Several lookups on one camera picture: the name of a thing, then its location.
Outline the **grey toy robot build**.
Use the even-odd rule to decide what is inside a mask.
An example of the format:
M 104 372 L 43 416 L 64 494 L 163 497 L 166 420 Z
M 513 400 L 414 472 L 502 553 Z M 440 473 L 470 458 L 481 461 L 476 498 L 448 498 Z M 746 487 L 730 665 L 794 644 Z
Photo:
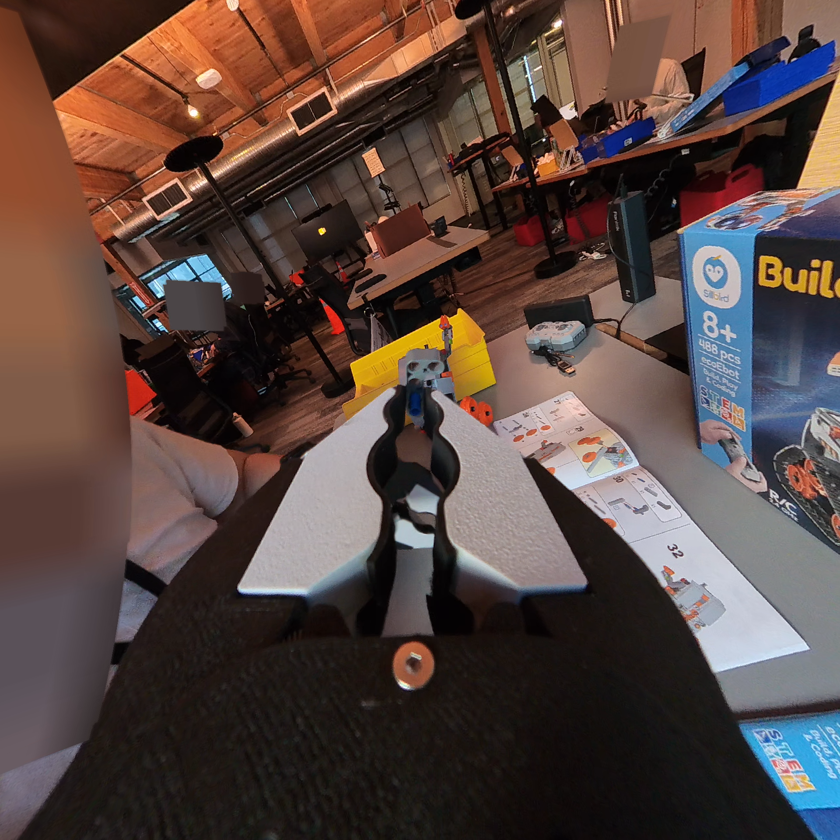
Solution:
M 407 382 L 417 379 L 423 383 L 424 392 L 426 390 L 437 390 L 451 400 L 455 399 L 455 381 L 448 366 L 454 331 L 446 316 L 441 317 L 438 326 L 444 340 L 442 350 L 430 349 L 428 346 L 423 349 L 410 350 L 398 363 L 400 385 L 405 387 L 405 396 Z M 415 428 L 424 430 L 424 407 L 422 417 L 411 418 L 408 414 L 407 416 Z

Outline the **wooden top desk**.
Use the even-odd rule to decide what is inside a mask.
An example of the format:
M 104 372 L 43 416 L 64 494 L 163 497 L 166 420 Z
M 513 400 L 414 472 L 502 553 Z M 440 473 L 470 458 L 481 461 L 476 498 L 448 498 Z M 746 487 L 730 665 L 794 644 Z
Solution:
M 822 96 L 824 92 L 829 93 L 837 77 L 838 68 L 839 59 L 836 59 L 825 75 L 811 80 L 797 90 L 759 108 L 731 115 L 730 117 L 720 117 L 704 124 L 698 129 L 680 135 L 673 135 L 664 140 L 649 140 L 610 159 L 595 159 L 586 166 L 586 170 L 593 172 L 605 165 L 624 164 L 632 159 L 650 154 L 670 150 L 679 151 L 694 144 L 725 138 L 753 123 L 782 119 L 787 111 L 804 106 L 806 102 L 812 100 L 814 97 Z

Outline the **black office chair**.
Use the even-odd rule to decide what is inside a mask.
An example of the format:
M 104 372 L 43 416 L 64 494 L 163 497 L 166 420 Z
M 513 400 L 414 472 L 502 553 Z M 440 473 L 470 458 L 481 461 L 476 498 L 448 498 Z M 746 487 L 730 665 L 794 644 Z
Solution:
M 352 351 L 357 356 L 365 356 L 371 351 L 371 331 L 369 322 L 361 309 L 349 307 L 349 295 L 345 293 L 339 280 L 321 265 L 310 266 L 302 271 L 304 284 L 310 292 L 322 300 L 342 321 Z

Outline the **grey battery motor block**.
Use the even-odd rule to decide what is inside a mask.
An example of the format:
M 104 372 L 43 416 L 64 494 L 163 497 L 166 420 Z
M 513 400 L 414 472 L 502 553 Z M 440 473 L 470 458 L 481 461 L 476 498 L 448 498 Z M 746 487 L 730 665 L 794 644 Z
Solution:
M 569 352 L 585 340 L 587 328 L 580 321 L 541 322 L 526 334 L 526 345 L 531 352 L 547 348 Z

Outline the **low white desk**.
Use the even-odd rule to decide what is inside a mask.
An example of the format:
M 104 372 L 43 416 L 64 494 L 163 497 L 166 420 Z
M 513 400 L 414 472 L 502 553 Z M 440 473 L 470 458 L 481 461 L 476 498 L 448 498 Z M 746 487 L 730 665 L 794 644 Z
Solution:
M 623 320 L 620 340 L 644 350 L 646 340 L 683 323 L 685 311 L 681 280 L 657 276 L 655 285 L 655 295 L 637 303 L 629 314 L 626 312 L 631 304 L 622 299 L 617 281 L 591 293 L 594 318 L 607 319 L 595 327 L 615 337 L 616 323 Z

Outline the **blue plastic bin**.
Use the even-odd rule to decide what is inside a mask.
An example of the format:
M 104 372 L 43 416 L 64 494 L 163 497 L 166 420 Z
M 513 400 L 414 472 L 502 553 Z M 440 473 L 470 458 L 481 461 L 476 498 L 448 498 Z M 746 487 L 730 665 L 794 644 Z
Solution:
M 585 165 L 596 160 L 604 161 L 646 142 L 654 135 L 655 130 L 653 118 L 638 120 L 614 132 L 604 131 L 582 136 L 577 151 Z

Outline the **black monitor on stand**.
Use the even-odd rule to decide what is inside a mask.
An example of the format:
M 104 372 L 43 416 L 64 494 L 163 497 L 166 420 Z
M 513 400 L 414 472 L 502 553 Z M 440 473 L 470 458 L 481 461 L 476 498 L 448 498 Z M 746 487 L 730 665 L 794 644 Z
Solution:
M 291 233 L 310 265 L 357 246 L 364 237 L 347 200 L 294 227 Z

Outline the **silver air duct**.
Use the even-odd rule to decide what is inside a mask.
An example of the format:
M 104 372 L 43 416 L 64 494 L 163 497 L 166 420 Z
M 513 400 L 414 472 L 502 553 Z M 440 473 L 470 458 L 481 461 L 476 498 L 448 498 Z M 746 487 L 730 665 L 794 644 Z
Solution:
M 287 114 L 261 132 L 249 136 L 237 148 L 230 139 L 221 153 L 208 163 L 227 199 L 248 201 L 272 185 L 289 184 L 312 162 L 320 162 L 334 146 L 342 150 L 362 134 L 380 127 L 405 112 L 414 119 L 431 108 L 452 70 L 466 49 L 467 31 L 454 17 L 397 49 L 362 76 L 344 81 L 331 90 L 338 114 L 312 131 L 298 136 Z M 192 203 L 161 221 L 144 205 L 112 229 L 123 243 L 157 235 L 186 237 L 204 224 L 210 213 L 202 206 L 215 194 L 198 169 L 168 171 L 170 180 L 180 178 L 192 194 Z

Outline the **black floor lamp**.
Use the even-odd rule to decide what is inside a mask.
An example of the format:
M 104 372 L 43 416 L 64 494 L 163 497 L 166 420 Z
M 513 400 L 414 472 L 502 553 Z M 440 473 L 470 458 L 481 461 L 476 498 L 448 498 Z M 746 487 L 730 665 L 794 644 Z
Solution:
M 270 280 L 270 284 L 274 288 L 275 293 L 278 294 L 280 298 L 287 304 L 287 307 L 289 308 L 291 314 L 297 321 L 298 326 L 305 333 L 311 346 L 318 353 L 318 356 L 321 358 L 322 362 L 328 369 L 332 379 L 331 381 L 321 386 L 322 393 L 328 398 L 340 397 L 348 393 L 354 384 L 350 378 L 350 371 L 345 371 L 342 373 L 331 362 L 326 351 L 321 346 L 315 334 L 310 329 L 308 322 L 305 318 L 302 317 L 299 311 L 299 305 L 297 303 L 291 302 L 289 293 L 287 293 L 287 290 L 282 285 L 277 273 L 274 271 L 272 265 L 268 261 L 268 258 L 260 250 L 255 239 L 249 232 L 248 228 L 245 225 L 244 219 L 237 213 L 237 211 L 233 207 L 233 204 L 231 204 L 231 202 L 228 200 L 228 198 L 224 194 L 224 191 L 217 183 L 217 180 L 209 171 L 208 163 L 215 159 L 221 153 L 223 147 L 224 142 L 217 135 L 204 135 L 199 137 L 197 136 L 194 139 L 187 140 L 186 142 L 181 143 L 180 145 L 175 147 L 170 153 L 168 153 L 168 155 L 166 155 L 164 158 L 164 167 L 170 172 L 175 173 L 187 172 L 191 169 L 198 169 L 204 175 L 206 183 L 209 184 L 213 193 L 217 197 L 217 200 L 220 202 L 221 206 L 225 210 L 225 213 L 234 223 L 237 230 L 244 238 L 246 244 L 265 270 Z
M 574 263 L 574 253 L 569 250 L 562 250 L 557 253 L 553 244 L 553 237 L 548 225 L 548 209 L 543 199 L 543 195 L 539 192 L 536 175 L 532 166 L 530 144 L 527 142 L 523 132 L 522 122 L 520 120 L 516 99 L 513 94 L 507 63 L 505 61 L 505 56 L 498 36 L 491 2 L 458 1 L 455 7 L 455 16 L 461 20 L 472 18 L 478 15 L 479 12 L 483 12 L 485 15 L 487 31 L 489 32 L 493 49 L 495 51 L 501 82 L 505 89 L 507 101 L 511 109 L 511 116 L 518 137 L 519 151 L 526 167 L 530 193 L 537 208 L 537 215 L 541 223 L 544 237 L 544 244 L 549 253 L 547 258 L 542 259 L 536 264 L 534 267 L 534 274 L 535 277 L 541 280 L 554 278 L 572 268 Z

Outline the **person's left forearm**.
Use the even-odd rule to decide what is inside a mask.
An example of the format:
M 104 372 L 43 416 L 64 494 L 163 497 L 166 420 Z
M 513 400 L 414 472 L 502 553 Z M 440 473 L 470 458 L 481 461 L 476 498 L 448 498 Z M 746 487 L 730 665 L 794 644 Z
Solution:
M 281 457 L 271 453 L 251 455 L 228 449 L 228 456 L 234 461 L 238 484 L 236 492 L 224 513 L 218 517 L 228 517 L 252 498 L 281 468 Z

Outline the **grey battery motor unit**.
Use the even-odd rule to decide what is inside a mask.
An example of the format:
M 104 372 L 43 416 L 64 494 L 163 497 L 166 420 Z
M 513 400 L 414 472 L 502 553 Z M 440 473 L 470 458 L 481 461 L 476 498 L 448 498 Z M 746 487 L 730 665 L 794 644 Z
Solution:
M 523 314 L 530 329 L 543 322 L 569 321 L 581 322 L 589 328 L 595 320 L 589 295 L 533 303 L 523 309 Z

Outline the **black tower network device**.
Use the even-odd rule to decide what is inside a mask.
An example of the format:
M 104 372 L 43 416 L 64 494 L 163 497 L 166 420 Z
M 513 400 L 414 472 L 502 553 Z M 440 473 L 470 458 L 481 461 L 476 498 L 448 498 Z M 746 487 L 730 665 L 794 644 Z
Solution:
M 606 234 L 616 259 L 622 299 L 636 304 L 656 293 L 644 194 L 624 192 L 607 205 Z

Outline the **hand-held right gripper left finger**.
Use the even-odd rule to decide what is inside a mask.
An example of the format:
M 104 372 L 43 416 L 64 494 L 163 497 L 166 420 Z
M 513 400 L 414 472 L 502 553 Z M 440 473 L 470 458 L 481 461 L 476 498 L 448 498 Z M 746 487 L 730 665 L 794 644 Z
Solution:
M 306 453 L 240 594 L 302 596 L 354 617 L 360 635 L 382 634 L 396 571 L 386 487 L 405 408 L 405 388 L 388 388 Z

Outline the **person's white shirt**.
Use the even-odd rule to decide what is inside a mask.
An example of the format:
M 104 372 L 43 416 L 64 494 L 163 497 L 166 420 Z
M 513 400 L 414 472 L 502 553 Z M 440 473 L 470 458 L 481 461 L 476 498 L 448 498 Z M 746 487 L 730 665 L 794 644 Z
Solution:
M 218 445 L 134 417 L 130 432 L 127 558 L 169 584 L 216 530 L 238 488 L 237 468 Z

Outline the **white table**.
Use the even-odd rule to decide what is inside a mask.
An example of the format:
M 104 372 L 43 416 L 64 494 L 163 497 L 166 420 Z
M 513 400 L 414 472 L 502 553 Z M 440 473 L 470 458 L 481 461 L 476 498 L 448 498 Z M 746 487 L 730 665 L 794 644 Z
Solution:
M 486 230 L 452 226 L 443 237 L 436 238 L 430 235 L 421 238 L 388 257 L 374 259 L 372 255 L 368 255 L 364 263 L 365 268 L 370 268 L 373 275 L 383 274 L 385 278 L 362 291 L 359 291 L 359 285 L 363 284 L 363 281 L 356 283 L 349 296 L 348 306 L 350 309 L 357 309 L 362 307 L 365 301 L 373 302 L 374 299 L 404 286 L 429 270 L 443 266 L 489 239 L 490 233 Z

